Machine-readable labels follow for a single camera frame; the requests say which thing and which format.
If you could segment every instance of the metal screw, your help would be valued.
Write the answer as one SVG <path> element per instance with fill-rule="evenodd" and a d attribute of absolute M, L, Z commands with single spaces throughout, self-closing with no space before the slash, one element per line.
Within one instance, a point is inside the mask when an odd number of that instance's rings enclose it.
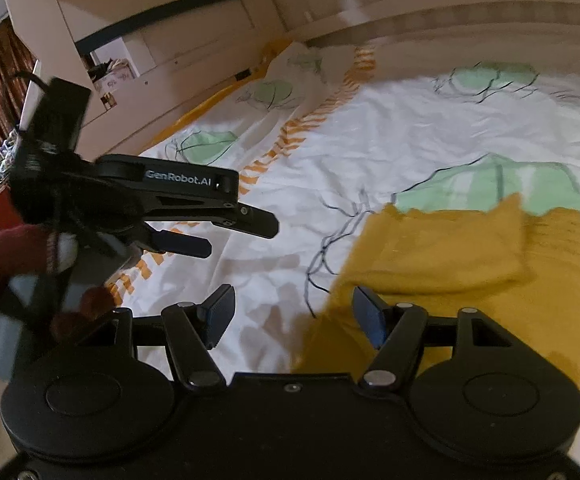
<path fill-rule="evenodd" d="M 365 373 L 363 380 L 372 388 L 380 388 L 390 386 L 397 380 L 397 377 L 387 370 L 370 370 Z"/>
<path fill-rule="evenodd" d="M 283 389 L 288 392 L 289 394 L 297 394 L 298 392 L 301 391 L 303 386 L 301 386 L 299 383 L 291 383 L 291 384 L 286 384 Z"/>
<path fill-rule="evenodd" d="M 22 471 L 17 475 L 17 480 L 38 480 L 34 471 Z"/>
<path fill-rule="evenodd" d="M 188 378 L 188 382 L 197 388 L 209 388 L 216 386 L 221 382 L 217 372 L 212 370 L 202 370 L 200 372 L 192 372 Z"/>

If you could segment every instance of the red box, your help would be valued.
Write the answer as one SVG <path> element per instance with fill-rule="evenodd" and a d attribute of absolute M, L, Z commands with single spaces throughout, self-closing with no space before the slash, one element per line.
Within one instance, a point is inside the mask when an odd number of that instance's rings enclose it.
<path fill-rule="evenodd" d="M 2 187 L 0 189 L 0 231 L 23 223 L 21 216 L 10 201 L 10 188 L 8 186 Z"/>

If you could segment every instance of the mustard yellow towel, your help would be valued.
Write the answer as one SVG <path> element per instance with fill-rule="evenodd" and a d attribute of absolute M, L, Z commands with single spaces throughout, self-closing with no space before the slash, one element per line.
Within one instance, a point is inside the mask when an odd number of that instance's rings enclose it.
<path fill-rule="evenodd" d="M 580 211 L 543 216 L 513 194 L 489 212 L 371 216 L 308 332 L 294 371 L 367 368 L 375 351 L 352 314 L 352 292 L 365 285 L 388 304 L 416 303 L 432 316 L 475 306 L 521 338 L 580 386 Z M 426 350 L 422 368 L 448 357 Z"/>

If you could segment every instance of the white wooden furniture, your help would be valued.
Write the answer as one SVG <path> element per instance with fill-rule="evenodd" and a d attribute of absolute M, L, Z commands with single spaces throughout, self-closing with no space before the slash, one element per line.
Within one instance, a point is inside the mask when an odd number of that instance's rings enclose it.
<path fill-rule="evenodd" d="M 45 76 L 92 88 L 77 45 L 180 0 L 6 0 L 14 28 Z M 382 36 L 547 32 L 580 38 L 580 0 L 224 0 L 150 23 L 96 50 L 127 57 L 136 79 L 105 110 L 95 96 L 78 147 L 87 158 L 137 153 L 183 112 L 256 64 L 269 40 L 322 45 Z"/>

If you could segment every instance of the orange stripe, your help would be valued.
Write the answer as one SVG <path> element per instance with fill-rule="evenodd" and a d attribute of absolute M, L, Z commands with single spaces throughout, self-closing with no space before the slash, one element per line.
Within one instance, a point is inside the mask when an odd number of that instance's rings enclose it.
<path fill-rule="evenodd" d="M 301 126 L 295 126 L 294 128 L 284 128 L 283 130 L 288 135 L 298 134 L 305 131 L 305 126 L 302 124 Z"/>
<path fill-rule="evenodd" d="M 323 124 L 325 121 L 327 121 L 327 117 L 323 116 L 323 114 L 321 113 L 321 110 L 318 110 L 319 114 L 318 115 L 314 115 L 313 117 L 308 117 L 305 120 L 306 124 L 310 124 L 311 126 L 313 125 L 314 128 L 318 128 L 319 126 L 321 126 L 321 124 Z"/>
<path fill-rule="evenodd" d="M 303 140 L 306 139 L 305 134 L 308 133 L 309 131 L 310 131 L 310 129 L 309 128 L 306 128 L 302 132 L 297 132 L 297 134 L 301 133 L 302 135 L 288 136 L 288 137 L 285 137 L 283 140 L 285 140 L 286 142 L 292 142 L 293 140 L 301 140 L 301 141 L 303 141 Z"/>
<path fill-rule="evenodd" d="M 264 166 L 259 166 L 258 164 L 256 166 L 254 164 L 252 164 L 251 166 L 246 166 L 243 169 L 250 170 L 250 171 L 257 171 L 258 173 L 265 173 L 267 171 L 267 168 L 265 168 Z"/>
<path fill-rule="evenodd" d="M 187 225 L 188 227 L 194 227 L 199 224 L 200 222 L 177 222 L 177 225 Z"/>
<path fill-rule="evenodd" d="M 308 127 L 308 125 L 310 123 L 313 123 L 313 122 L 317 122 L 317 121 L 313 121 L 311 118 L 305 118 L 305 120 L 302 121 L 299 126 L 295 126 L 294 128 L 288 128 L 287 131 L 289 134 L 304 131 L 305 128 Z"/>
<path fill-rule="evenodd" d="M 144 280 L 147 280 L 152 275 L 152 271 L 148 268 L 148 264 L 145 263 L 144 260 L 139 260 L 135 267 L 139 269 L 139 272 L 141 272 L 141 277 Z"/>
<path fill-rule="evenodd" d="M 163 263 L 163 254 L 159 254 L 159 253 L 150 253 L 150 256 L 153 257 L 154 262 L 157 265 L 161 265 Z"/>
<path fill-rule="evenodd" d="M 321 126 L 321 124 L 314 123 L 314 122 L 310 121 L 309 123 L 305 123 L 305 126 L 303 127 L 303 131 L 314 130 L 315 128 L 318 128 L 319 126 Z"/>
<path fill-rule="evenodd" d="M 119 276 L 119 280 L 121 280 L 121 283 L 124 286 L 125 290 L 128 291 L 128 294 L 132 294 L 134 292 L 134 286 L 132 286 L 130 276 L 121 273 L 121 276 Z"/>
<path fill-rule="evenodd" d="M 301 144 L 306 137 L 296 137 L 295 139 L 288 139 L 285 141 L 286 146 L 292 146 L 293 144 Z"/>
<path fill-rule="evenodd" d="M 120 306 L 121 304 L 123 304 L 123 300 L 121 299 L 121 294 L 119 294 L 119 288 L 118 288 L 118 286 L 116 286 L 115 283 L 113 283 L 113 285 L 110 285 L 108 290 L 110 291 L 110 294 L 112 295 L 112 299 L 115 300 L 115 306 Z"/>
<path fill-rule="evenodd" d="M 239 175 L 239 181 L 245 182 L 246 184 L 256 184 L 259 178 L 257 176 L 247 176 L 244 174 Z"/>
<path fill-rule="evenodd" d="M 324 117 L 323 115 L 318 113 L 318 110 L 319 109 L 317 108 L 316 110 L 313 111 L 313 113 L 311 113 L 310 115 L 305 117 L 305 119 L 303 120 L 303 124 L 305 124 L 305 123 L 322 123 L 323 121 L 325 121 L 327 119 L 327 117 Z"/>

